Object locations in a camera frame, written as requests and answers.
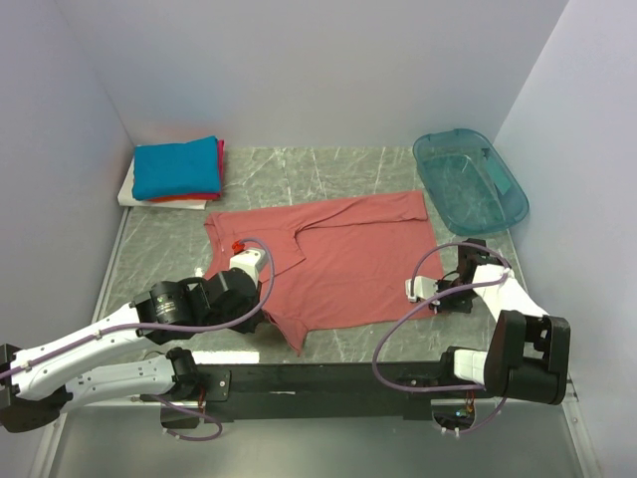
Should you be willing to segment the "salmon pink t shirt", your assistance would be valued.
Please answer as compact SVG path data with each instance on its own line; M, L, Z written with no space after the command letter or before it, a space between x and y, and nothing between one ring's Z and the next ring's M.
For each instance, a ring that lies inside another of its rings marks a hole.
M396 321L409 312L405 283L439 279L436 237L420 191L339 198L294 206L215 212L204 223L213 256L206 275L228 267L241 239L272 251L275 286L265 309L300 352L312 331Z

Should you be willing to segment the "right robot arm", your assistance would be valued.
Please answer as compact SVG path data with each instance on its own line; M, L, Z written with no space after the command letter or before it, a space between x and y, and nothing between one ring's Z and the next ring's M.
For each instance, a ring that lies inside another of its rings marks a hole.
M436 375L440 391L458 397L473 382L491 395L561 403L568 375L568 321L538 306L509 262L488 251L484 240L468 239L456 247L454 278L436 282L436 292L442 297L430 308L437 313L469 314L478 298L496 325L485 352L449 349L453 362Z

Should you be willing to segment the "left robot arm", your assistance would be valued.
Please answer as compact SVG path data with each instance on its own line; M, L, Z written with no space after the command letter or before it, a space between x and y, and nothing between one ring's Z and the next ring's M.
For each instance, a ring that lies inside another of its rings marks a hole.
M75 408L127 395L175 406L204 401L208 387L192 352L108 364L119 354L185 341L197 334L253 328L272 288L234 268L211 279L162 281L113 314L32 349L1 348L1 425L32 431Z

